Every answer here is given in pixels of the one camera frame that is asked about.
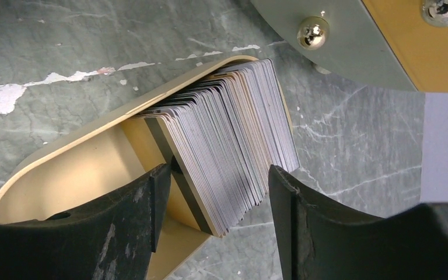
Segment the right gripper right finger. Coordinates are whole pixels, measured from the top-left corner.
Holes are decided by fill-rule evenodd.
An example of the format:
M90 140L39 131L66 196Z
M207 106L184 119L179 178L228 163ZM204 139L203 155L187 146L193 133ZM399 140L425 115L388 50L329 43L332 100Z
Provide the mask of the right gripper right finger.
M448 279L448 202L381 218L276 165L268 185L284 279Z

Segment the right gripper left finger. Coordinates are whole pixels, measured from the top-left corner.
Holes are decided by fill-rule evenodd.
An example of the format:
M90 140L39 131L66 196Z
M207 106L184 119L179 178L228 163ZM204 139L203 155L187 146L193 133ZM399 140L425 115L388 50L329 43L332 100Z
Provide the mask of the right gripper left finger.
M46 220L0 225L0 279L145 279L170 186L160 164Z

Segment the gold credit card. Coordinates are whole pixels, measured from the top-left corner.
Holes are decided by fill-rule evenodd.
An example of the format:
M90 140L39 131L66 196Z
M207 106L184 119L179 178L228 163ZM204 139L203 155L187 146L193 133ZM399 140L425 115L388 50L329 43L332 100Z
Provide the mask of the gold credit card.
M161 156L170 165L177 189L181 192L182 199L189 208L193 220L198 225L197 228L217 237L225 235L226 230L221 231L213 222L202 200L202 196L198 193L194 180L183 161L183 153L187 149L179 149L177 139L172 136L164 118L148 117L143 120L154 138Z

